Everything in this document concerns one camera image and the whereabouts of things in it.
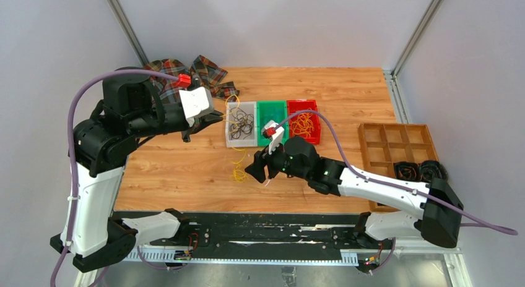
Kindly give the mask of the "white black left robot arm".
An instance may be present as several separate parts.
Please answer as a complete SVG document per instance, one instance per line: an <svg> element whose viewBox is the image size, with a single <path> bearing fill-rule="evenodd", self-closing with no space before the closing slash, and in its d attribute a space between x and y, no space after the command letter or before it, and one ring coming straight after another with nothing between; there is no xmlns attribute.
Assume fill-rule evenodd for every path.
<svg viewBox="0 0 525 287"><path fill-rule="evenodd" d="M192 134L222 120L210 90L185 74L131 67L94 82L102 84L103 97L90 117L74 123L86 87L69 109L69 212L63 232L51 238L51 247L61 255L72 254L74 266L83 273L114 265L137 247L160 239L194 248L196 234L175 209L141 218L117 218L112 213L131 153L156 136L174 132L189 142Z"/></svg>

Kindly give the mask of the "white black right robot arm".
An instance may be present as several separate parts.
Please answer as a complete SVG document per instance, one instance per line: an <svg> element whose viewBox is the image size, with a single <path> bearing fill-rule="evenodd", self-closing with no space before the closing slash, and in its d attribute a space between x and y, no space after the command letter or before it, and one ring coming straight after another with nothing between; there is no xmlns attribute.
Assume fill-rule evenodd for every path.
<svg viewBox="0 0 525 287"><path fill-rule="evenodd" d="M395 212L360 214L355 242L363 248L387 238L421 237L443 247L457 246L463 204L440 178L410 182L373 174L343 161L320 156L302 137L270 143L254 154L245 172L264 183L279 173L299 178L316 192L358 197L395 208Z"/></svg>

